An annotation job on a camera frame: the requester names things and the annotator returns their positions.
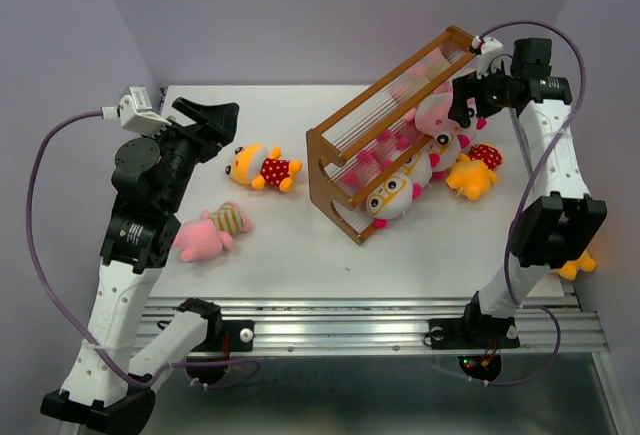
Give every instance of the white table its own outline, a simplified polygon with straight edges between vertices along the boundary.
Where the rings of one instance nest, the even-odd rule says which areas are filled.
[[[152,299],[470,298],[499,269],[509,222],[526,182],[511,121],[490,120],[478,141],[499,147],[501,182],[479,201],[457,198],[442,182],[405,217],[357,246],[309,200],[307,178],[293,192],[262,191],[235,183],[224,168],[233,149],[251,143],[282,146],[283,158],[306,165],[305,132],[351,100],[364,86],[171,86],[163,116],[185,118],[171,108],[177,97],[203,104],[237,102],[233,146],[196,168],[178,213],[181,221],[238,202],[255,231],[236,238],[238,250],[215,260],[185,264],[172,254]],[[562,297],[549,276],[531,297]]]

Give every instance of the pink plush toy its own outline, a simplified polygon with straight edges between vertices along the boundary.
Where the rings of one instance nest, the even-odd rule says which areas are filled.
[[[193,262],[217,257],[222,248],[235,249],[231,235],[253,229],[249,218],[235,202],[227,202],[214,213],[204,210],[199,220],[184,223],[173,247],[181,250],[180,260]]]

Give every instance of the striped shirt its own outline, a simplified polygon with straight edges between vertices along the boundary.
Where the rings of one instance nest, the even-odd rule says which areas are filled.
[[[233,202],[226,202],[218,210],[213,212],[209,219],[214,223],[216,228],[221,232],[227,232],[230,235],[235,235],[244,230],[244,221],[242,220],[242,213]]]

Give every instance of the screw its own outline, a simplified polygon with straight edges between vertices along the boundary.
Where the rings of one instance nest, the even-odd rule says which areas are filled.
[[[240,330],[240,340],[242,340],[244,343],[249,343],[251,340],[253,340],[253,332],[248,328],[243,328],[242,330]]]

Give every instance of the gray wall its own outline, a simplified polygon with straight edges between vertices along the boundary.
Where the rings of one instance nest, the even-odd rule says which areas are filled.
[[[636,193],[640,183],[635,161],[640,133],[635,75],[640,66],[638,3],[640,0],[569,0],[557,23],[572,35],[585,57],[588,88],[575,122],[576,150],[594,197],[605,199],[609,207],[608,219],[592,248],[599,268],[581,275],[577,289],[583,304],[600,314],[640,428],[640,208]],[[556,64],[559,71],[569,67],[565,50],[560,60]],[[577,80],[574,87],[577,93]]]
[[[371,82],[451,24],[469,31],[565,0],[115,0],[161,83]]]
[[[113,104],[152,77],[112,0],[0,0],[0,432],[54,433],[38,415],[60,387],[80,338],[41,290],[25,241],[27,177],[49,128]],[[113,155],[125,134],[85,121],[54,139],[37,187],[35,232],[51,283],[88,319],[98,251],[114,191]]]

